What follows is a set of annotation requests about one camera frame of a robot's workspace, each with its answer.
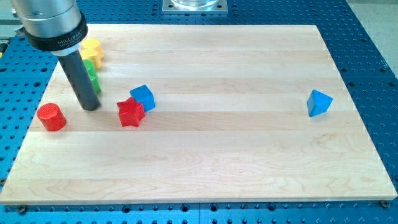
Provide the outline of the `black Millibar tool changer ring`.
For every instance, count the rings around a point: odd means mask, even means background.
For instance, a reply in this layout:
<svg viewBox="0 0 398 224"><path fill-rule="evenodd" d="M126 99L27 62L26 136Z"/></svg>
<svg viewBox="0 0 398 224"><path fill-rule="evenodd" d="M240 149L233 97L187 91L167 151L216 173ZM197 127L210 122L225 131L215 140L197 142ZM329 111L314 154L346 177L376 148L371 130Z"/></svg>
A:
<svg viewBox="0 0 398 224"><path fill-rule="evenodd" d="M33 47L59 52L78 45L87 35L88 26L81 11L65 11L43 19L24 17L24 30Z"/></svg>

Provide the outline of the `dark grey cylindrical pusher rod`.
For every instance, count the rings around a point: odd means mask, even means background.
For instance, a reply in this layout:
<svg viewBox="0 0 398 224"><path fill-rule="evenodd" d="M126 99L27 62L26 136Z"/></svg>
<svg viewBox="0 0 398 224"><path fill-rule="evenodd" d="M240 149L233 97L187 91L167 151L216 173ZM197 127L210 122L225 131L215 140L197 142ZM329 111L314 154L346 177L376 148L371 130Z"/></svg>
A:
<svg viewBox="0 0 398 224"><path fill-rule="evenodd" d="M99 98L79 51L76 50L66 56L58 56L57 58L80 106L87 111L94 111L99 108Z"/></svg>

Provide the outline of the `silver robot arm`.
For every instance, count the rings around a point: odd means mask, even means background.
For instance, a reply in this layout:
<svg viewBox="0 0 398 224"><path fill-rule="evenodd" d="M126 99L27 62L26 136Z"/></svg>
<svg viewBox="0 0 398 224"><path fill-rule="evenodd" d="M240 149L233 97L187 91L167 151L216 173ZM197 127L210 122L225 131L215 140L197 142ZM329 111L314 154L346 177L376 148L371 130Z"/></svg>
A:
<svg viewBox="0 0 398 224"><path fill-rule="evenodd" d="M88 33L84 14L75 0L11 0L31 46L57 56L82 109L100 106L79 52Z"/></svg>

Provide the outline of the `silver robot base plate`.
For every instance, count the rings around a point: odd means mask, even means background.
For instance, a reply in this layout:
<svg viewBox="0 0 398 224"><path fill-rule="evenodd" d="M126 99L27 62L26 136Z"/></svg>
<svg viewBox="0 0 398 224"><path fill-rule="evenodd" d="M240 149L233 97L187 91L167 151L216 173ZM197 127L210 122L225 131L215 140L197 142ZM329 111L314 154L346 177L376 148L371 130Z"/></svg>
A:
<svg viewBox="0 0 398 224"><path fill-rule="evenodd" d="M163 0L162 12L179 14L227 14L227 0Z"/></svg>

